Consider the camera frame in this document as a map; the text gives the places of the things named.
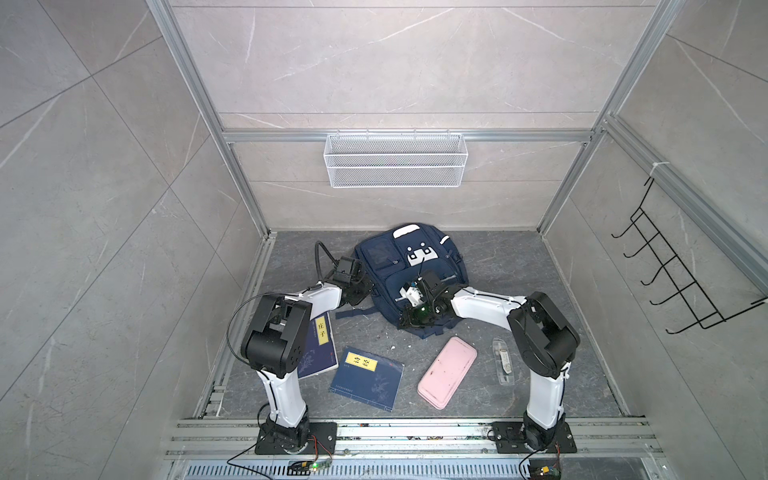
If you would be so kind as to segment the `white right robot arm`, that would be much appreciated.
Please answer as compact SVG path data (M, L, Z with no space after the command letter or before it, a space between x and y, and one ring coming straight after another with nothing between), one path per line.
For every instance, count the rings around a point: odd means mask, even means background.
M448 284L427 272L404 284L395 297L405 327L437 326L440 320L475 319L508 330L530 370L523 432L533 450L549 445L564 424L563 400L571 362L580 344L576 329L550 298L535 291L511 297Z

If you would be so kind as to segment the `blue book yellow label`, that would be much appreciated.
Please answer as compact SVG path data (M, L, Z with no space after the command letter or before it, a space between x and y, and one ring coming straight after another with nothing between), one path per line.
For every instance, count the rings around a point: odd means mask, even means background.
M346 347L329 391L392 412L403 373L401 362Z

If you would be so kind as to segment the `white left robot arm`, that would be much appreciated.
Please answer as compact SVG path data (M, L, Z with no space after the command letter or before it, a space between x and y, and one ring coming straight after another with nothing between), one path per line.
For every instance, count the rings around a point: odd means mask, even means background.
M310 323L346 304L359 304L371 290L362 263L343 257L313 286L296 293L260 296L242 339L240 357L259 374L265 387L269 433L298 443L306 441L308 408L300 393L298 365Z

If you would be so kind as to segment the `navy blue student backpack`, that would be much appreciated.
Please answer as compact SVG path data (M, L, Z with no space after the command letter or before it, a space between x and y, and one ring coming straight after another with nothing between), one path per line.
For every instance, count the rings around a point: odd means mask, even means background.
M399 330L422 339L441 335L455 327L460 318L436 327L399 327L400 315L406 301L399 301L400 288L424 273L432 271L442 280L454 276L454 281L466 286L469 275L462 255L450 236L433 225L404 224L369 237L354 248L354 256L362 262L373 283L373 306L364 312L381 313Z

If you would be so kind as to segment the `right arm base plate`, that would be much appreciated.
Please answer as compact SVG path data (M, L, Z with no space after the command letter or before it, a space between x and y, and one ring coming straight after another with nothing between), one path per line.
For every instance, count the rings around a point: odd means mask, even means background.
M570 426L564 421L548 430L524 421L493 422L487 439L495 444L499 454L578 452Z

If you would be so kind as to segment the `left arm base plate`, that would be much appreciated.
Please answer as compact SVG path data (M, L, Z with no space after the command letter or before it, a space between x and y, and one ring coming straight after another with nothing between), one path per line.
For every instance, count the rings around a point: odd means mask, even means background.
M295 428L277 425L271 420L262 424L254 447L256 455L335 453L338 424L334 422L301 422Z

